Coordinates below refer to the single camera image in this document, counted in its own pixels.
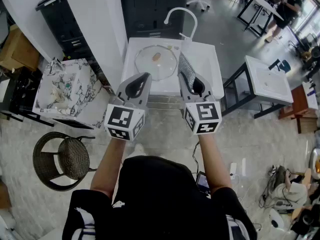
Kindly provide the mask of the steel wool scrubber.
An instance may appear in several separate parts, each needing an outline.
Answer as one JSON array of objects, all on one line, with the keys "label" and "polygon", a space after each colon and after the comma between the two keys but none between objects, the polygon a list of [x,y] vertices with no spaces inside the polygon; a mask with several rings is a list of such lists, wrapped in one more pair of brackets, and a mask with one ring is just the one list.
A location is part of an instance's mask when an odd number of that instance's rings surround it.
[{"label": "steel wool scrubber", "polygon": [[178,60],[178,73],[184,74],[184,76],[186,78],[187,85],[192,90],[193,84],[196,79],[196,72],[182,51],[180,52],[179,60]]}]

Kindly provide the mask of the small monitor screen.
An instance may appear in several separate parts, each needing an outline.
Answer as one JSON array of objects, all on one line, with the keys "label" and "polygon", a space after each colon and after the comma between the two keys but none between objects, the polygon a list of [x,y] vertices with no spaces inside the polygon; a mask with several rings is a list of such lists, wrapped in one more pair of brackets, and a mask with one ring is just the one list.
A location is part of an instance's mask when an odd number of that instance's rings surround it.
[{"label": "small monitor screen", "polygon": [[196,185],[201,193],[205,194],[206,196],[209,196],[211,194],[210,187],[204,172],[199,171],[197,173]]}]

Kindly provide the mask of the person's right forearm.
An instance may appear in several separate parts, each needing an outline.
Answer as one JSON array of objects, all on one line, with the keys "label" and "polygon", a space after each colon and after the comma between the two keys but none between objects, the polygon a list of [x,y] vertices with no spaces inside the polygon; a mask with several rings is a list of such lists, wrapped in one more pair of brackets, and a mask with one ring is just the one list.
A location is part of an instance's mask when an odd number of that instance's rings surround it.
[{"label": "person's right forearm", "polygon": [[229,171],[223,161],[214,134],[198,136],[204,172],[211,195],[221,188],[232,188]]}]

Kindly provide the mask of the white curved faucet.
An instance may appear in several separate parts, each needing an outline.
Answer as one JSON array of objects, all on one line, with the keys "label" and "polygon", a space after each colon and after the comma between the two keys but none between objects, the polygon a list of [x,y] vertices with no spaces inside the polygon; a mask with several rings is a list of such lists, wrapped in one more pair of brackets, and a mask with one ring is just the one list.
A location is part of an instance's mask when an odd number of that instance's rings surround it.
[{"label": "white curved faucet", "polygon": [[172,14],[173,12],[175,12],[175,11],[187,12],[188,14],[190,14],[190,15],[192,16],[192,18],[193,18],[193,20],[194,20],[194,26],[193,26],[193,29],[192,29],[192,32],[191,32],[190,36],[186,36],[186,35],[184,35],[182,32],[179,33],[179,35],[180,35],[181,37],[183,37],[185,40],[190,40],[190,41],[192,41],[192,39],[193,39],[193,37],[194,37],[194,35],[195,35],[195,32],[196,32],[196,29],[197,29],[197,27],[198,27],[198,20],[197,20],[197,17],[195,16],[195,14],[194,14],[192,11],[190,11],[189,9],[186,9],[186,8],[184,8],[184,7],[174,7],[174,8],[172,8],[172,9],[167,13],[167,16],[166,16],[166,18],[165,18],[165,20],[164,20],[163,23],[164,23],[165,25],[168,25],[168,24],[169,24],[170,16],[171,16],[171,14]]}]

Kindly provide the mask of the black cabinet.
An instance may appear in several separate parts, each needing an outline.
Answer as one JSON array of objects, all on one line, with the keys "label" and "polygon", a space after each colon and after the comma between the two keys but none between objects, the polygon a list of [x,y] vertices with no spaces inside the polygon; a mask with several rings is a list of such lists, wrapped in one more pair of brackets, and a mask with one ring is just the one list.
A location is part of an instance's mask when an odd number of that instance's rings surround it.
[{"label": "black cabinet", "polygon": [[171,13],[168,24],[164,21],[168,12],[184,8],[187,0],[121,0],[127,38],[181,39],[185,13]]}]

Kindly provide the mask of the dark wicker chair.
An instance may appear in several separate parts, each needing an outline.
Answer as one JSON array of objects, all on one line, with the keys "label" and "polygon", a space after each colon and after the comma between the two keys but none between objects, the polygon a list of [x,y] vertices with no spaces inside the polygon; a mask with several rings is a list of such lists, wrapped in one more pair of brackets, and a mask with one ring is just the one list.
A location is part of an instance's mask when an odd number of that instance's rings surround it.
[{"label": "dark wicker chair", "polygon": [[[57,151],[43,151],[45,144],[54,139],[62,140]],[[82,139],[93,140],[94,137],[71,137],[53,131],[42,136],[35,144],[32,155],[33,168],[39,180],[49,189],[58,192],[70,191],[85,178],[88,172],[96,171],[90,168],[89,153]],[[75,182],[64,186],[52,182],[62,176]]]}]

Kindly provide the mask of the white rectangular washbasin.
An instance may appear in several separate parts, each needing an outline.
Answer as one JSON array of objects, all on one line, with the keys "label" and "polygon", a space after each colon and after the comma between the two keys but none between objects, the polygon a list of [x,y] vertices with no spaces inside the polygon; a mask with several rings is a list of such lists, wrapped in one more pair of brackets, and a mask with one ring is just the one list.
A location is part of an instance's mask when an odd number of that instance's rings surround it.
[{"label": "white rectangular washbasin", "polygon": [[286,73],[276,67],[269,69],[269,64],[246,55],[244,57],[253,93],[258,101],[290,105],[293,97]]}]

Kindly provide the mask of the chrome faucet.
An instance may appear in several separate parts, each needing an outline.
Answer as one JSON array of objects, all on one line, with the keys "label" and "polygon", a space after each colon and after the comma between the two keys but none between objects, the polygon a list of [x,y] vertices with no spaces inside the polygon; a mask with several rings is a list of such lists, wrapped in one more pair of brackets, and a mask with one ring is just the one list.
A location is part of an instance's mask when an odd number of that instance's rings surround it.
[{"label": "chrome faucet", "polygon": [[62,64],[56,57],[54,57],[53,60],[49,63],[50,74],[54,71],[64,72],[65,70],[65,65]]}]

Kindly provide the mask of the black metal washbasin frame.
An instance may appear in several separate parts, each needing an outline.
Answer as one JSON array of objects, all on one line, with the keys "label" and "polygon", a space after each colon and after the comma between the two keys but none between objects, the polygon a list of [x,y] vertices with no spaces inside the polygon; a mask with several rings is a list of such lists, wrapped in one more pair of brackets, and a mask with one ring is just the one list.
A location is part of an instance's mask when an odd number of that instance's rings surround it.
[{"label": "black metal washbasin frame", "polygon": [[258,105],[259,112],[254,119],[266,116],[285,107],[275,98],[254,93],[253,81],[246,63],[223,83],[224,97],[221,99],[221,115],[224,117],[233,111],[248,107],[251,103]]}]

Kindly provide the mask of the glass pot lid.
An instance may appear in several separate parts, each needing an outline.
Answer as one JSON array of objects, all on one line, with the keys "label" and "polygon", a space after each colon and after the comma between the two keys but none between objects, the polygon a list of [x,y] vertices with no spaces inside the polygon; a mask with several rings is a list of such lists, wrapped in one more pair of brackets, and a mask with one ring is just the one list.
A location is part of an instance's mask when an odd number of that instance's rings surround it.
[{"label": "glass pot lid", "polygon": [[134,66],[139,73],[149,73],[152,80],[158,82],[173,75],[178,66],[178,60],[167,47],[150,45],[137,53]]}]

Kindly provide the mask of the cardboard box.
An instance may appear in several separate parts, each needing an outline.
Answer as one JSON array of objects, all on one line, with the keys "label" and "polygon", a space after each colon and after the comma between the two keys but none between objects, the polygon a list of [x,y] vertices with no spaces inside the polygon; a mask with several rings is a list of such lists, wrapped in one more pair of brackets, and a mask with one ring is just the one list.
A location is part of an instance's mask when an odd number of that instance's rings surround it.
[{"label": "cardboard box", "polygon": [[38,68],[40,53],[15,24],[0,52],[0,66],[11,71],[22,67],[34,72]]}]

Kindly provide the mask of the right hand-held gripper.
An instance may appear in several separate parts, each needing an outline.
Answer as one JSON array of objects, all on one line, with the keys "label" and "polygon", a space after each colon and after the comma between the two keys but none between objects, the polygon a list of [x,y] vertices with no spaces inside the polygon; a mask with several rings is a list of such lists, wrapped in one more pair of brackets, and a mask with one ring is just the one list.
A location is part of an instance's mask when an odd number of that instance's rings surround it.
[{"label": "right hand-held gripper", "polygon": [[183,72],[178,73],[180,94],[185,102],[183,118],[194,135],[216,133],[222,122],[220,102],[211,95],[210,83],[203,77],[194,80],[194,93],[189,87],[188,80]]}]

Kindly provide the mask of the silver and yellow device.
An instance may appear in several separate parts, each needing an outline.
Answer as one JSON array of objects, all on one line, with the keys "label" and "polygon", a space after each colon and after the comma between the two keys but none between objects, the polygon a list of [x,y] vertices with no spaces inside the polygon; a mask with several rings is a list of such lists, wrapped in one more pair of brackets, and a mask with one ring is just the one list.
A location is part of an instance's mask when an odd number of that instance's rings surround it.
[{"label": "silver and yellow device", "polygon": [[320,148],[314,148],[310,154],[309,168],[315,180],[320,180]]}]

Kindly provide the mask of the person's left forearm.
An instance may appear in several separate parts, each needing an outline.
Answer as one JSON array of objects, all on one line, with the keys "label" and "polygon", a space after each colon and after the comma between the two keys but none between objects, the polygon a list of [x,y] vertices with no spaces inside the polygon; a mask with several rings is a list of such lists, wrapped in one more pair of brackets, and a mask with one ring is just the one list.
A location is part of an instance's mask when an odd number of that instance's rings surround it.
[{"label": "person's left forearm", "polygon": [[111,139],[91,181],[91,190],[104,193],[112,199],[125,146],[125,140],[117,138]]}]

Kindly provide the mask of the white sink basin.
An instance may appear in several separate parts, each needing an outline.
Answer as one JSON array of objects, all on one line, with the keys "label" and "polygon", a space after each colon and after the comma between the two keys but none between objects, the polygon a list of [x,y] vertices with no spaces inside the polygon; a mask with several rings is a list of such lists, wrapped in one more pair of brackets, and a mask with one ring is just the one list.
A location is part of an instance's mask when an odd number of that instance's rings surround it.
[{"label": "white sink basin", "polygon": [[[167,48],[172,46],[172,52],[176,57],[179,57],[182,42],[180,39],[131,37],[127,47],[121,81],[123,82],[138,73],[134,61],[137,53],[144,47],[160,45]],[[216,100],[222,99],[224,97],[223,81],[215,46],[193,41],[184,54],[195,72],[210,83],[214,98]],[[167,79],[153,81],[150,94],[155,96],[179,96],[180,86],[177,72],[174,72]]]}]

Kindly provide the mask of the white table with black legs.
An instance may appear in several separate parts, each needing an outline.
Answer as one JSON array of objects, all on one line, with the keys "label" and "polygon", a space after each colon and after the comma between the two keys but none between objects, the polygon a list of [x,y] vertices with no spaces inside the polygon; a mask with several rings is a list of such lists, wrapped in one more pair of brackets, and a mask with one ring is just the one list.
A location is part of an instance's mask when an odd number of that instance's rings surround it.
[{"label": "white table with black legs", "polygon": [[[256,4],[259,5],[258,10],[254,13],[250,21],[246,21],[242,18],[243,13],[250,7],[250,5],[255,1]],[[259,18],[260,14],[262,13],[263,9],[269,11],[269,16],[267,18],[266,23],[264,24],[263,28],[261,31],[258,31],[255,29],[255,23],[257,19]],[[240,20],[242,23],[245,24],[244,32],[247,30],[250,30],[253,32],[257,37],[262,37],[266,31],[266,28],[273,17],[273,15],[276,15],[279,19],[284,20],[281,15],[276,11],[276,9],[270,5],[267,1],[265,0],[248,0],[248,3],[244,6],[242,11],[237,15],[237,19]]]}]

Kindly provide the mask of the wooden cabinet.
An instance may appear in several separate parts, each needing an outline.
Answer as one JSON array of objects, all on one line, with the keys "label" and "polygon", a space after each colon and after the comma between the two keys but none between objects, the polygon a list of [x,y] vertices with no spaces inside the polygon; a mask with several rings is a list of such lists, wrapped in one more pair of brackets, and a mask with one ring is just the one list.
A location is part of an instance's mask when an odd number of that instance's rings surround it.
[{"label": "wooden cabinet", "polygon": [[298,134],[315,133],[320,130],[317,123],[318,103],[315,88],[303,82],[291,91],[293,103],[280,109],[278,119],[296,120]]}]

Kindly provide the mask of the person's black shirt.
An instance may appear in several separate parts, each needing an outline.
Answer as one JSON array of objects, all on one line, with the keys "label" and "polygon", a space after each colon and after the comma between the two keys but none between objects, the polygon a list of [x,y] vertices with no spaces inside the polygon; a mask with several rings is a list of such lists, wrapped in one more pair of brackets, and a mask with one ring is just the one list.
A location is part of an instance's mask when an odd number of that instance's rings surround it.
[{"label": "person's black shirt", "polygon": [[75,190],[62,240],[257,240],[233,189],[211,198],[184,165],[156,156],[124,161],[114,199]]}]

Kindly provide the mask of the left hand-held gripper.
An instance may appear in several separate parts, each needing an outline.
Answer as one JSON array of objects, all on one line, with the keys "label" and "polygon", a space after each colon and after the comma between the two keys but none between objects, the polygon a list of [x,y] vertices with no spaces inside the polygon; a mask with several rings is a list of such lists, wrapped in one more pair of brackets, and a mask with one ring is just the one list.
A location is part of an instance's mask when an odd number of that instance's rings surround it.
[{"label": "left hand-held gripper", "polygon": [[137,137],[146,121],[151,85],[152,76],[147,72],[135,74],[120,84],[117,94],[111,96],[104,119],[110,137],[125,141]]}]

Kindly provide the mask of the person's white shoe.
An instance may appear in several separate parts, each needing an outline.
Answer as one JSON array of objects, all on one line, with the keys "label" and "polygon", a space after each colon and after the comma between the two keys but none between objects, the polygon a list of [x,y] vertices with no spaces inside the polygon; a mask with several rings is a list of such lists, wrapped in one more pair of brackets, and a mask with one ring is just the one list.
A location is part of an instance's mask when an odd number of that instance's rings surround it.
[{"label": "person's white shoe", "polygon": [[127,158],[132,158],[132,157],[137,157],[137,156],[146,156],[147,154],[145,153],[145,149],[142,144],[137,143],[134,147],[133,152],[127,157]]}]

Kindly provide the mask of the black faucet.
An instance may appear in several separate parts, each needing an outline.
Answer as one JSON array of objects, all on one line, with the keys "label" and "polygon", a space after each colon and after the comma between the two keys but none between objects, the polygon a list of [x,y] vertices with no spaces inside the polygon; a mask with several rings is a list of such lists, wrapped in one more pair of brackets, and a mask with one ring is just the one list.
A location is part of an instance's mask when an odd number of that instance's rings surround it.
[{"label": "black faucet", "polygon": [[277,70],[278,71],[280,71],[280,67],[279,67],[279,64],[280,64],[281,62],[280,62],[280,60],[279,59],[277,59],[275,62],[273,62],[269,67],[268,67],[268,69],[269,70],[272,70],[273,68],[277,68]]}]

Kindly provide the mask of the teal chair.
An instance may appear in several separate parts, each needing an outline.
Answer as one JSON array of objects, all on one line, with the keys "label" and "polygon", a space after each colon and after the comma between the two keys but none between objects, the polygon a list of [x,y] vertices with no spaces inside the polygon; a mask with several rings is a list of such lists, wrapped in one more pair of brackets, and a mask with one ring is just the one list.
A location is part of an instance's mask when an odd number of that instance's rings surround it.
[{"label": "teal chair", "polygon": [[285,73],[288,73],[291,70],[290,64],[285,59],[281,62],[281,64],[279,65],[279,68],[283,70]]}]

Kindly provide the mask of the black drawer unit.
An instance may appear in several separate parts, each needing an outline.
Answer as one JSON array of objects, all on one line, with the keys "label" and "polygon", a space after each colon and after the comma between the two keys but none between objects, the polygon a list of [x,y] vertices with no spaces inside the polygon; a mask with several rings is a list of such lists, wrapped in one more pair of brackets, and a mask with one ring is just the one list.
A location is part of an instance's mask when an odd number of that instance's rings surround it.
[{"label": "black drawer unit", "polygon": [[65,57],[94,59],[67,0],[41,0],[35,10],[43,15]]}]

